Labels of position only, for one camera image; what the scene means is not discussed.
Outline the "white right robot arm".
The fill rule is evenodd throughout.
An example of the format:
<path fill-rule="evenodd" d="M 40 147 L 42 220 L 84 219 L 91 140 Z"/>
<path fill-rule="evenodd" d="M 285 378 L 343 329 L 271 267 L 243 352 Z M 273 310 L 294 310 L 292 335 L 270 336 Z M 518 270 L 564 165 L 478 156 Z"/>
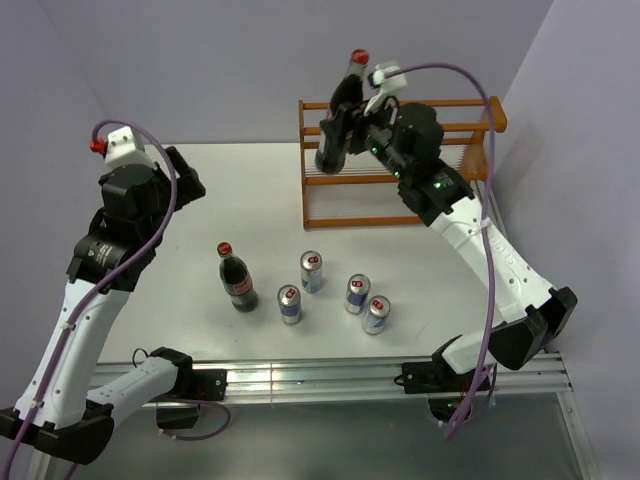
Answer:
<path fill-rule="evenodd" d="M 577 305 L 568 287 L 540 276 L 487 217 L 468 182 L 440 157 L 443 129 L 419 103 L 368 113 L 347 101 L 320 123 L 317 167 L 339 173 L 349 154 L 371 153 L 398 181 L 403 203 L 444 239 L 487 287 L 488 326 L 445 343 L 435 383 L 452 390 L 478 366 L 516 371 L 563 330 Z"/>

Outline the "cola glass bottle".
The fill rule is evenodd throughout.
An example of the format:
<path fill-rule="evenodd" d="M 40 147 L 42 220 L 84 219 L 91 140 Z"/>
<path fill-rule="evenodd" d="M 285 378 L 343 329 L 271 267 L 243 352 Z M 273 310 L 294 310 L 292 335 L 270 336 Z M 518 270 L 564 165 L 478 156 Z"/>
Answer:
<path fill-rule="evenodd" d="M 353 130 L 351 112 L 363 101 L 363 80 L 369 52 L 355 49 L 343 79 L 334 90 L 327 116 L 320 122 L 320 142 L 315 155 L 316 168 L 324 174 L 335 175 L 344 167 L 347 137 Z"/>
<path fill-rule="evenodd" d="M 259 305 L 251 274 L 246 263 L 236 256 L 228 242 L 217 245 L 220 257 L 219 275 L 222 285 L 236 310 L 248 313 Z"/>

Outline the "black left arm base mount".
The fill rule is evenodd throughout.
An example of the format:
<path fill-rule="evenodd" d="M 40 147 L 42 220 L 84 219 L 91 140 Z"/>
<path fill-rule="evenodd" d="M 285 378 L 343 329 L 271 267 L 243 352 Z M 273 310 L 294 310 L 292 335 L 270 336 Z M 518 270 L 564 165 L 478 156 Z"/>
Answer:
<path fill-rule="evenodd" d="M 156 407 L 156 425 L 163 430 L 192 429 L 202 413 L 201 402 L 219 402 L 224 399 L 227 386 L 227 371 L 224 369 L 194 370 L 187 386 L 157 397 L 161 403 L 177 403 L 190 400 L 179 406 Z"/>

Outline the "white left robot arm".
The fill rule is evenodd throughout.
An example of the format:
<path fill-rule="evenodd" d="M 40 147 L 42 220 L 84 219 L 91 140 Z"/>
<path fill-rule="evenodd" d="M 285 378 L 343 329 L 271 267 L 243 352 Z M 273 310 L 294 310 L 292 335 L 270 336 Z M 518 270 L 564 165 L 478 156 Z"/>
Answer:
<path fill-rule="evenodd" d="M 54 333 L 23 396 L 1 412 L 1 434 L 15 445 L 88 465 L 143 404 L 193 391 L 192 358 L 167 347 L 106 386 L 90 386 L 111 327 L 155 257 L 167 212 L 206 193 L 175 147 L 163 152 L 175 182 L 156 162 L 129 163 L 100 178 L 103 205 L 74 248 Z"/>

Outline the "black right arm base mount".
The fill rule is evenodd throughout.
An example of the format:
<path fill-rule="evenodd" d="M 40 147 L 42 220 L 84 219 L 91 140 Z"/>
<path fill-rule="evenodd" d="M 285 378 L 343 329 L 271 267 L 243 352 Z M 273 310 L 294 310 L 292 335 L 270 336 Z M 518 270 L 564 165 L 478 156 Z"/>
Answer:
<path fill-rule="evenodd" d="M 407 395 L 448 394 L 448 397 L 428 401 L 431 414 L 437 420 L 447 422 L 464 400 L 472 379 L 473 373 L 457 374 L 446 363 L 405 362 L 393 383 Z"/>

